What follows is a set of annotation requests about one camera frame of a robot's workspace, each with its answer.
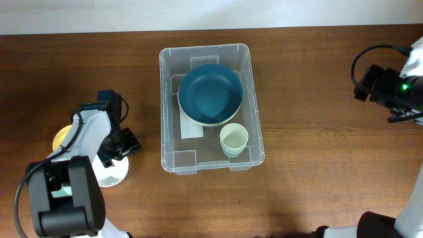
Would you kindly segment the light teal plastic bowl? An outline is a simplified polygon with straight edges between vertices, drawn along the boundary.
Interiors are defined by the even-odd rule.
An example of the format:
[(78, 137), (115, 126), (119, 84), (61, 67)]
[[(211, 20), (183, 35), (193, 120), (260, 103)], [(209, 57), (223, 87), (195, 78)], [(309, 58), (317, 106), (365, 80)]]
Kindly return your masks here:
[(68, 185), (63, 185), (59, 190), (51, 191), (51, 195), (54, 198), (63, 198), (63, 197), (72, 196), (71, 187)]

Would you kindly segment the beige plastic bowl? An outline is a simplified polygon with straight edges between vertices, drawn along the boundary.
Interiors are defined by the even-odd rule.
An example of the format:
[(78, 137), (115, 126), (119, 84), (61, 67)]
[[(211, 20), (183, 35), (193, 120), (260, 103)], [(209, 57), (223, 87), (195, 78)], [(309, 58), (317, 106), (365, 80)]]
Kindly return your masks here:
[(187, 115), (187, 113), (182, 109), (182, 106), (181, 106), (181, 103), (180, 103), (180, 95), (179, 95), (179, 92), (177, 92), (176, 95), (177, 95), (177, 101), (178, 101), (178, 105), (179, 105), (179, 110), (188, 119), (188, 121), (193, 122), (196, 125), (205, 126), (205, 127), (216, 127), (216, 126), (220, 126), (220, 125), (223, 125), (223, 124), (227, 123), (228, 121), (230, 121), (232, 118), (235, 117), (235, 115), (241, 109), (241, 105), (242, 105), (242, 102), (241, 102), (241, 104), (239, 105), (238, 109), (236, 109), (236, 111), (232, 115), (230, 115), (230, 117), (228, 117), (228, 119), (226, 119), (226, 120), (224, 120), (222, 122), (219, 122), (219, 123), (208, 124), (208, 123), (202, 123), (202, 122), (195, 121), (194, 119), (192, 119), (191, 117), (189, 117), (189, 115)]

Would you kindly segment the cream plastic cup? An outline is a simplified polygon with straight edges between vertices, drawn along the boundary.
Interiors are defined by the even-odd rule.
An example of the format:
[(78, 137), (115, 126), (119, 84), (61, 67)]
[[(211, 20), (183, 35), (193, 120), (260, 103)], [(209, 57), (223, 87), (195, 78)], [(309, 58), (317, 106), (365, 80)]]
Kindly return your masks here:
[(247, 145), (249, 133), (243, 125), (230, 123), (222, 127), (219, 139), (224, 148), (235, 151)]

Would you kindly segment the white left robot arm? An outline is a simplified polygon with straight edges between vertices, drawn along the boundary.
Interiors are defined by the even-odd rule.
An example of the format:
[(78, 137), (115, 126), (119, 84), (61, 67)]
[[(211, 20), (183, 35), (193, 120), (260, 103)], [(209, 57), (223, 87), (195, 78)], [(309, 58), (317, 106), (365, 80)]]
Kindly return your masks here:
[(39, 237), (130, 237), (106, 217), (101, 189), (122, 182), (128, 157), (141, 146), (129, 128), (121, 96), (99, 98), (73, 112), (58, 148), (28, 166), (26, 185), (34, 230)]

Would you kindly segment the yellow plastic bowl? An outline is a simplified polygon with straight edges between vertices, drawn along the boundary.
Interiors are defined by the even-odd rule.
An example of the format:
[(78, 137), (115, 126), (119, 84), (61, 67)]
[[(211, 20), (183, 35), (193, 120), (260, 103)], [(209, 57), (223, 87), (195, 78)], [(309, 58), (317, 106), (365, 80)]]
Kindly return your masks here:
[(63, 140), (65, 139), (65, 137), (67, 136), (67, 134), (69, 133), (70, 129), (71, 129), (72, 125), (68, 125), (63, 127), (55, 136), (52, 142), (52, 150), (55, 151), (58, 148), (60, 148)]

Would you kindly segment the dark blue bowl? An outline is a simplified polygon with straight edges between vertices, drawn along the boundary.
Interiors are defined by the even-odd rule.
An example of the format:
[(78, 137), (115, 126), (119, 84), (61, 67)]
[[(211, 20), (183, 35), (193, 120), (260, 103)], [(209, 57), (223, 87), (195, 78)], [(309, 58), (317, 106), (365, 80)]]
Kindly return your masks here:
[(182, 109), (195, 121), (215, 124), (232, 115), (243, 100), (237, 74), (220, 64), (205, 64), (189, 71), (178, 92)]

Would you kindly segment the grey plastic cup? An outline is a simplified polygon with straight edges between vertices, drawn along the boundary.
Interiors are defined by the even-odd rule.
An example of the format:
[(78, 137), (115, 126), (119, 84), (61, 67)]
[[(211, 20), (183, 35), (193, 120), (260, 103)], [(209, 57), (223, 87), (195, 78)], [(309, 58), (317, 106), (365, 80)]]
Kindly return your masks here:
[(232, 148), (232, 147), (228, 147), (223, 142), (221, 142), (220, 144), (221, 144), (221, 148), (222, 148), (223, 152), (228, 153), (228, 154), (240, 154), (245, 149), (245, 147), (247, 146), (246, 144), (244, 144), (241, 147)]

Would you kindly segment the green plastic cup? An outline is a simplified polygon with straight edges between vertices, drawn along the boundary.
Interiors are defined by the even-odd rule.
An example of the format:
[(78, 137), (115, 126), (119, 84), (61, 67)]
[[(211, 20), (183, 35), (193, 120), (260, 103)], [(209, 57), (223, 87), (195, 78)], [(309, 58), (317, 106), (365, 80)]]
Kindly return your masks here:
[(243, 149), (238, 150), (238, 151), (231, 151), (231, 150), (223, 149), (224, 155), (227, 156), (228, 158), (238, 157), (242, 152), (243, 152)]

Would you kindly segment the white plastic bowl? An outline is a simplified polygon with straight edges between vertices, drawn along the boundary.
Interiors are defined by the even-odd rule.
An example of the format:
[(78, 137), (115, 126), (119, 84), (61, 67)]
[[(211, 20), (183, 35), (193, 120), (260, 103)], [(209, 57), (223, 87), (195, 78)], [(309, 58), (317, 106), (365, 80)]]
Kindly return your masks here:
[(93, 171), (100, 187), (106, 188), (121, 183), (127, 176), (129, 171), (128, 157), (124, 157), (121, 161), (112, 160), (112, 166), (105, 167), (98, 155), (92, 163)]

